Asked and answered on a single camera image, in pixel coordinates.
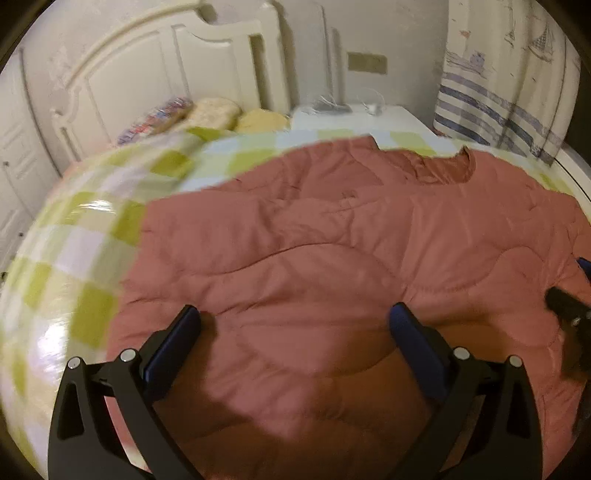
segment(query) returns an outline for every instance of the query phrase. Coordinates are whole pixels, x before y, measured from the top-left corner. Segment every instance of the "curtain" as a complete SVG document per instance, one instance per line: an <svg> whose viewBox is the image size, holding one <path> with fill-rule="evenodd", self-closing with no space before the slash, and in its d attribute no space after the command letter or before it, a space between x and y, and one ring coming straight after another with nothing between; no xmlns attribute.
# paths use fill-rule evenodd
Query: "curtain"
<svg viewBox="0 0 591 480"><path fill-rule="evenodd" d="M434 127L551 163L573 115L580 58L533 0L449 0Z"/></svg>

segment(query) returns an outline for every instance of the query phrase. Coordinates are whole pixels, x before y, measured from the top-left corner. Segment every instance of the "blue rubber pad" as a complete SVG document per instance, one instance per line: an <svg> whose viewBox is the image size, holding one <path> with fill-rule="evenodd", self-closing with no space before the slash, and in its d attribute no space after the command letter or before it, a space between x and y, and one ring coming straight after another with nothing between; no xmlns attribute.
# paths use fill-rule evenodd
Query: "blue rubber pad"
<svg viewBox="0 0 591 480"><path fill-rule="evenodd" d="M587 275L587 279L591 281L591 262L583 257L579 258L577 262L579 262L579 266L583 269L585 275Z"/></svg>
<svg viewBox="0 0 591 480"><path fill-rule="evenodd" d="M442 403L449 393L447 367L431 347L424 327L404 303L392 307L388 326L423 395Z"/></svg>
<svg viewBox="0 0 591 480"><path fill-rule="evenodd" d="M144 368L144 397L162 400L187 355L201 334L201 317L195 307L185 307L165 332L165 338Z"/></svg>

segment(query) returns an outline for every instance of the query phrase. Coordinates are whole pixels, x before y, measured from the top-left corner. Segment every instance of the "nightstand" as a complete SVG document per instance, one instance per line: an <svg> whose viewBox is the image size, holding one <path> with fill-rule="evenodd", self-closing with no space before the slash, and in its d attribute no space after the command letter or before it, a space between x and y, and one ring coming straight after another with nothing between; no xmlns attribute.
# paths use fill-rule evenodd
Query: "nightstand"
<svg viewBox="0 0 591 480"><path fill-rule="evenodd" d="M351 113L329 115L308 113L308 106L300 106L292 113L292 130L351 129L356 133L370 130L415 132L422 136L437 137L421 121L401 106L387 105L380 115L370 115L363 105L350 105Z"/></svg>

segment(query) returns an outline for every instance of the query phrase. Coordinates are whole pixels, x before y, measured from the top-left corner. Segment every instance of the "checkered sheet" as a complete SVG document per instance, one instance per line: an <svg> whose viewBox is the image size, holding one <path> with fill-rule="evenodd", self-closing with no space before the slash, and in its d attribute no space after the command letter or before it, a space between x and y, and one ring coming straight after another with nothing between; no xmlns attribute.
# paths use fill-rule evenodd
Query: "checkered sheet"
<svg viewBox="0 0 591 480"><path fill-rule="evenodd" d="M104 361L105 332L134 260L146 203L218 184L290 148L357 133L190 129L87 160L60 185L27 234L0 297L1 405L17 445L42 475L64 365L74 355ZM522 168L548 189L571 193L533 158L432 135L370 134L383 149L423 155L453 155L467 144Z"/></svg>

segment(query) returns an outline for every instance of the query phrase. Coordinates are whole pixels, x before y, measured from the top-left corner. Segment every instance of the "light switch plate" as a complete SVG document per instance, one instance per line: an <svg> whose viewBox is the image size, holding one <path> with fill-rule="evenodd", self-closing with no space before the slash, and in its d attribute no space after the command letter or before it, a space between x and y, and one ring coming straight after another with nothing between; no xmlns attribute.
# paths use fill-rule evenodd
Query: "light switch plate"
<svg viewBox="0 0 591 480"><path fill-rule="evenodd" d="M350 72L388 73L388 58L385 55L348 51L347 57Z"/></svg>

